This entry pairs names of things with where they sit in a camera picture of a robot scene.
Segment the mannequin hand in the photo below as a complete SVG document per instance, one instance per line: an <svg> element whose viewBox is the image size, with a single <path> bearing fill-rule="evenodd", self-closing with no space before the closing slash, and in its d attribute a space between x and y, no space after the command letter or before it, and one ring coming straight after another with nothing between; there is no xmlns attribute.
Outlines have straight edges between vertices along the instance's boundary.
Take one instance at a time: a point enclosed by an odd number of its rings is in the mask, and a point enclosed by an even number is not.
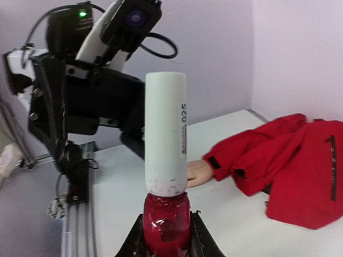
<svg viewBox="0 0 343 257"><path fill-rule="evenodd" d="M205 184L214 175L212 168L204 160L189 162L187 165L187 187Z"/></svg>

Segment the red jacket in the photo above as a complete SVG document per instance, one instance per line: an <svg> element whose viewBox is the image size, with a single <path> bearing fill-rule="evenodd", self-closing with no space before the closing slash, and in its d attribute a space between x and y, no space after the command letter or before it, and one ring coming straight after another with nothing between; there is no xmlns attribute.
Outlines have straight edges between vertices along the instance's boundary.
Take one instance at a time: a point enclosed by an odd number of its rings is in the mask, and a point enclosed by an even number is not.
<svg viewBox="0 0 343 257"><path fill-rule="evenodd" d="M318 229L343 216L343 123L302 114L221 141L203 159L251 196L272 184L269 218Z"/></svg>

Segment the red bottle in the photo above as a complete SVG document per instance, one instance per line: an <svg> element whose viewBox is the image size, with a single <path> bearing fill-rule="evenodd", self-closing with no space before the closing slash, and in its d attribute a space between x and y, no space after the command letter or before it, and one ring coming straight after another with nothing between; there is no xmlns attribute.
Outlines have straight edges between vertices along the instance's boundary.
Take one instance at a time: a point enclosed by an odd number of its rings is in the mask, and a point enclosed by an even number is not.
<svg viewBox="0 0 343 257"><path fill-rule="evenodd" d="M147 256L189 256L190 220L187 193L170 198L148 194L143 217Z"/></svg>

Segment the white cap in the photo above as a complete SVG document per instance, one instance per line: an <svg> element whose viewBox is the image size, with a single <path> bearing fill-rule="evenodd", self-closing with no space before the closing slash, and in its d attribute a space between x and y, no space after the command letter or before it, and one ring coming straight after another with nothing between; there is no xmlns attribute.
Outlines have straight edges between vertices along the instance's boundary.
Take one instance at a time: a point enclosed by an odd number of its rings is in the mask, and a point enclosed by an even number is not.
<svg viewBox="0 0 343 257"><path fill-rule="evenodd" d="M145 182L157 196L187 187L187 77L157 72L146 76Z"/></svg>

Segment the green light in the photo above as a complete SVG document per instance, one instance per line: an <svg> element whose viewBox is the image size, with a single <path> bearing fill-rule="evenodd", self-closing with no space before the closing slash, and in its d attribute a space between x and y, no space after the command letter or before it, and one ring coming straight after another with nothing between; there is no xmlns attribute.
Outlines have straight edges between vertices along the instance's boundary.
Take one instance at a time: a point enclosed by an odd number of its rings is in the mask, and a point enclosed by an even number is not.
<svg viewBox="0 0 343 257"><path fill-rule="evenodd" d="M84 18L87 16L87 13L86 12L80 12L79 16L80 16L80 18Z"/></svg>

